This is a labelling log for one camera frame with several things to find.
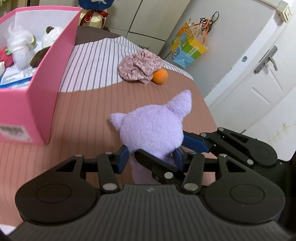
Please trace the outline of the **pink strawberry plush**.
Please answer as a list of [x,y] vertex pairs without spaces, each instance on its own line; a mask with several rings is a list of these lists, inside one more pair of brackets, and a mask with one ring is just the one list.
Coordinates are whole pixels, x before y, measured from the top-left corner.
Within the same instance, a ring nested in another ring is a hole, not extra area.
[[4,62],[6,68],[14,64],[12,53],[7,47],[3,47],[0,50],[0,62]]

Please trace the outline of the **white mesh bath pouf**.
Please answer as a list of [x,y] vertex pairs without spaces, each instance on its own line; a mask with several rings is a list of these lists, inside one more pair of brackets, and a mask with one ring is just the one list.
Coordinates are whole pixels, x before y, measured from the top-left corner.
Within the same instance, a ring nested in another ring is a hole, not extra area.
[[14,65],[18,69],[25,69],[30,65],[34,56],[34,47],[31,45],[33,34],[22,26],[12,22],[6,31],[7,48],[12,53]]

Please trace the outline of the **beige wardrobe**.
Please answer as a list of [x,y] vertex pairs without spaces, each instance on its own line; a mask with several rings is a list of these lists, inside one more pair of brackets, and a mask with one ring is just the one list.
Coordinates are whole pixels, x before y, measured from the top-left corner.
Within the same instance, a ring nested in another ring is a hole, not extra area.
[[138,47],[159,54],[189,0],[114,1],[105,26]]

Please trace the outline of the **blue wet wipes pack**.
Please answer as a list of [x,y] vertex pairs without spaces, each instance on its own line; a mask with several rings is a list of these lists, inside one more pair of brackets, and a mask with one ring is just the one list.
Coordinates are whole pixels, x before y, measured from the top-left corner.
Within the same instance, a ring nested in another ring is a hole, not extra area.
[[3,84],[3,85],[0,86],[0,89],[5,89],[5,88],[27,88],[30,81],[31,81],[31,79],[32,79],[32,77],[29,77],[29,78],[17,80],[17,81],[12,82],[12,83]]

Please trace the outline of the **white brown panda plush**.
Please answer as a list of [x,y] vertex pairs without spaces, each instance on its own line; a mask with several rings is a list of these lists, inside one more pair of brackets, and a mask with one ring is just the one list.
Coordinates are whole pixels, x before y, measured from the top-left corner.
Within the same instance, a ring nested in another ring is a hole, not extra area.
[[32,68],[37,68],[41,61],[43,60],[46,53],[49,51],[50,47],[55,43],[59,38],[64,28],[48,26],[46,32],[41,41],[41,50],[39,50],[31,59],[30,66]]

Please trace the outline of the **cream gift box red ribbon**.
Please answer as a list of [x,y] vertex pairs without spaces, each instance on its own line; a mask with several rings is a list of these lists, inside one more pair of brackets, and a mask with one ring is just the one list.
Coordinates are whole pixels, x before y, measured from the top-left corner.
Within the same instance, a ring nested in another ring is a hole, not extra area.
[[108,12],[82,9],[78,26],[87,26],[102,29],[108,17]]

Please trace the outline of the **flower bouquet blue wrap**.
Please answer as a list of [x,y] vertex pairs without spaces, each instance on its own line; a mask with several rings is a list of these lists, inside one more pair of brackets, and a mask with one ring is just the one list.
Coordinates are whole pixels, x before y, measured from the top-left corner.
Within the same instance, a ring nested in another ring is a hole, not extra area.
[[79,6],[84,9],[102,11],[112,6],[114,0],[78,0]]

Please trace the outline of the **white door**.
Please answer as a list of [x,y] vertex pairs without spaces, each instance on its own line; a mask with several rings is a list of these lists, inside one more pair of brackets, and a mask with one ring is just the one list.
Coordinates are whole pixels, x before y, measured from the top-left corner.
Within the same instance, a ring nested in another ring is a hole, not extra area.
[[271,145],[279,159],[295,153],[295,15],[269,41],[262,69],[247,76],[211,108],[218,127],[257,138]]

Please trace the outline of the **orange ball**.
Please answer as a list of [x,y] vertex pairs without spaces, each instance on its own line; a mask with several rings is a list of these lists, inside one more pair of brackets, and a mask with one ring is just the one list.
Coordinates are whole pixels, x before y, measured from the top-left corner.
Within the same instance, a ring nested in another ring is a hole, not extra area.
[[167,78],[168,72],[164,68],[161,68],[152,74],[152,81],[159,85],[164,84]]

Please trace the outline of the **green round plush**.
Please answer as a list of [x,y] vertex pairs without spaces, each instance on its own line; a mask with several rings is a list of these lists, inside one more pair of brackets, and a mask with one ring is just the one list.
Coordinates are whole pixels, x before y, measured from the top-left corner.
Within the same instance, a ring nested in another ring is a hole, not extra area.
[[35,36],[33,36],[33,41],[31,42],[31,45],[33,47],[35,47],[35,45],[36,45],[36,37]]

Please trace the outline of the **pink floral fabric cap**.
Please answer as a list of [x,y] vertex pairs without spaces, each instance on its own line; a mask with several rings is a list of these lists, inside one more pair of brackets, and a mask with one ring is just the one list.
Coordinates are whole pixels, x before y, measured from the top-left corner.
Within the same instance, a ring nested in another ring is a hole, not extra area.
[[123,80],[139,81],[147,85],[152,81],[153,73],[161,68],[163,68],[162,59],[147,49],[142,49],[124,57],[117,70]]

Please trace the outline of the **purple cat plush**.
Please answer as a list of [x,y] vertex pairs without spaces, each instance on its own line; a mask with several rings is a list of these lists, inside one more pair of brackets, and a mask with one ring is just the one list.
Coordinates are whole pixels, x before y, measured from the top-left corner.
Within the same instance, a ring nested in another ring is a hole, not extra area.
[[152,172],[134,157],[142,149],[162,161],[174,165],[171,154],[183,142],[182,121],[192,109],[190,90],[184,90],[167,104],[146,105],[129,113],[112,113],[110,122],[119,132],[122,144],[131,155],[130,165],[135,184],[158,184]]

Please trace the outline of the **striped pink bed sheet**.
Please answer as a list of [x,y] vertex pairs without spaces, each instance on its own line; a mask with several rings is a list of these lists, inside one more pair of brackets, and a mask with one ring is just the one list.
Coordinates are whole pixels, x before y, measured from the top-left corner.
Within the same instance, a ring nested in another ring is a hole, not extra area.
[[184,118],[184,130],[210,133],[217,129],[197,85],[176,69],[169,70],[163,85],[121,81],[115,74],[110,79],[103,77],[118,66],[123,55],[134,52],[135,47],[117,34],[91,27],[77,29],[65,76],[78,90],[64,84],[66,91],[58,94],[49,144],[1,143],[1,224],[18,226],[22,222],[15,194],[26,182],[75,154],[93,158],[116,152],[121,142],[109,121],[112,113],[164,104],[188,89],[193,104]]

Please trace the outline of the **pink cardboard storage box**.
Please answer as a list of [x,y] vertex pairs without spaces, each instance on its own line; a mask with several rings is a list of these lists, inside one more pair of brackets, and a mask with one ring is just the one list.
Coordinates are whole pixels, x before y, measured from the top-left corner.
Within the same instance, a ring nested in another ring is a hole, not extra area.
[[53,43],[26,88],[1,89],[1,141],[48,144],[61,80],[72,53],[81,8],[29,6],[1,17],[1,47],[11,24],[23,27],[37,39],[46,27],[64,30]]

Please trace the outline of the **white wet wipes pack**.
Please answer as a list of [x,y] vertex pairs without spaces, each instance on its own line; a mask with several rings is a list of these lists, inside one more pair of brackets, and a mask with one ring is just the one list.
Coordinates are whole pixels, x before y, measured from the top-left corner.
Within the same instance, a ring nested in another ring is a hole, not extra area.
[[37,68],[26,67],[25,69],[18,69],[15,65],[8,67],[1,77],[1,85],[9,85],[21,82],[30,81]]

